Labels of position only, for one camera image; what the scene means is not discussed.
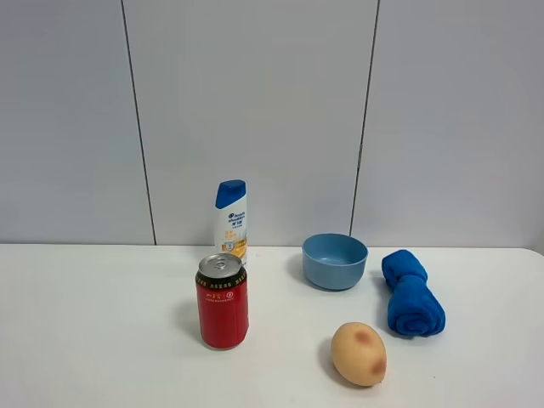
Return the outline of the white blue shampoo bottle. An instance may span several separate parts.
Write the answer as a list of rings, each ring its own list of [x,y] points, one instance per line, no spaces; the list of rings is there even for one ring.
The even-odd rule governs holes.
[[[215,201],[214,244],[217,252],[237,256],[247,264],[247,186],[241,179],[221,182]]]

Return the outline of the blue plastic bowl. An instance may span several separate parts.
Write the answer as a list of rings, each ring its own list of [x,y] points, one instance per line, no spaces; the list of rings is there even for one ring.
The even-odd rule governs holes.
[[[313,285],[343,291],[362,278],[368,248],[357,239],[342,234],[312,235],[302,244],[303,275]]]

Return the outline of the red soda can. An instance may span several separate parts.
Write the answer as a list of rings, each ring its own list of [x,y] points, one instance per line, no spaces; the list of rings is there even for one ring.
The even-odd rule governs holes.
[[[201,338],[214,349],[232,349],[249,328],[247,271],[231,253],[203,258],[195,275]]]

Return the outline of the tan potato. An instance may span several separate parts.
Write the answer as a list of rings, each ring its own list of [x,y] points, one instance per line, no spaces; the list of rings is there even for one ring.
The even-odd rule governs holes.
[[[386,349],[378,333],[367,324],[341,325],[331,340],[331,358],[338,373],[357,386],[373,387],[385,378]]]

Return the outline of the rolled blue towel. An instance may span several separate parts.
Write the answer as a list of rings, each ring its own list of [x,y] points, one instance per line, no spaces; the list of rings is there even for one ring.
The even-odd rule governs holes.
[[[382,274],[392,291],[388,301],[388,327],[405,337],[430,337],[445,329],[441,304],[427,286],[428,274],[405,249],[382,259]]]

